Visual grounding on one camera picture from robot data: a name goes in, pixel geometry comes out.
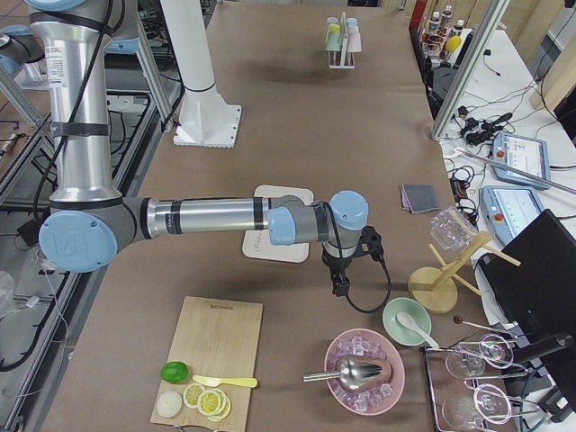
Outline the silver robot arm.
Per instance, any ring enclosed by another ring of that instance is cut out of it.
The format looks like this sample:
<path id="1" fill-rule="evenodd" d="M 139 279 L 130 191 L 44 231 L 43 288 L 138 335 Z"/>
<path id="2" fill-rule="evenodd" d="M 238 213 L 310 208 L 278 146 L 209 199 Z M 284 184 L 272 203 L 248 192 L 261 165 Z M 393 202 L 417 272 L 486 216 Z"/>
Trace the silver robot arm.
<path id="1" fill-rule="evenodd" d="M 43 254 L 59 267 L 89 273 L 127 246 L 161 235 L 267 230 L 276 246 L 319 242 L 337 295 L 345 270 L 366 241 L 368 205 L 354 191 L 329 202 L 279 198 L 125 198 L 114 186 L 106 102 L 104 50 L 134 34 L 132 1 L 32 1 L 33 32 L 47 57 L 51 134 L 58 141 L 51 167 L 58 173 L 50 216 L 41 224 Z"/>

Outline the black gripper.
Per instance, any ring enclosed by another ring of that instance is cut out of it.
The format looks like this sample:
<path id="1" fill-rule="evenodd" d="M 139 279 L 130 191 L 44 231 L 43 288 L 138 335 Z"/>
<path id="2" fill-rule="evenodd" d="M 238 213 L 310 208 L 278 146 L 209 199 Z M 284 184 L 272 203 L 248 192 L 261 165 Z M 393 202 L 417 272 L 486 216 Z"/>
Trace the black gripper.
<path id="1" fill-rule="evenodd" d="M 332 293 L 335 296 L 348 296 L 350 280 L 347 278 L 346 269 L 350 266 L 354 257 L 361 255 L 362 247 L 338 247 L 330 242 L 322 244 L 322 262 L 328 267 L 330 279 L 333 283 Z"/>

